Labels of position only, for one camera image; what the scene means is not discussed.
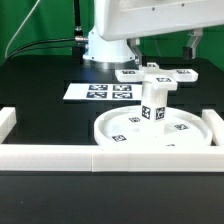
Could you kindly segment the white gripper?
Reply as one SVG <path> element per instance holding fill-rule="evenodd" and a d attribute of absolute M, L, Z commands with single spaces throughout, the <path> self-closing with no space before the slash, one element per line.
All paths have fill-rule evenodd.
<path fill-rule="evenodd" d="M 94 10 L 98 34 L 107 41 L 128 39 L 138 66 L 142 53 L 137 37 L 194 29 L 183 47 L 183 58 L 191 60 L 202 28 L 224 24 L 224 0 L 95 0 Z"/>

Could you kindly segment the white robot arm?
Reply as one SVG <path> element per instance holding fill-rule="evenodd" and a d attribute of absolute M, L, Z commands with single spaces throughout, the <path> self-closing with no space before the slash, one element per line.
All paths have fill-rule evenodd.
<path fill-rule="evenodd" d="M 108 69 L 139 59 L 137 39 L 190 30 L 193 58 L 205 27 L 224 24 L 224 0 L 94 0 L 94 26 L 84 59 Z"/>

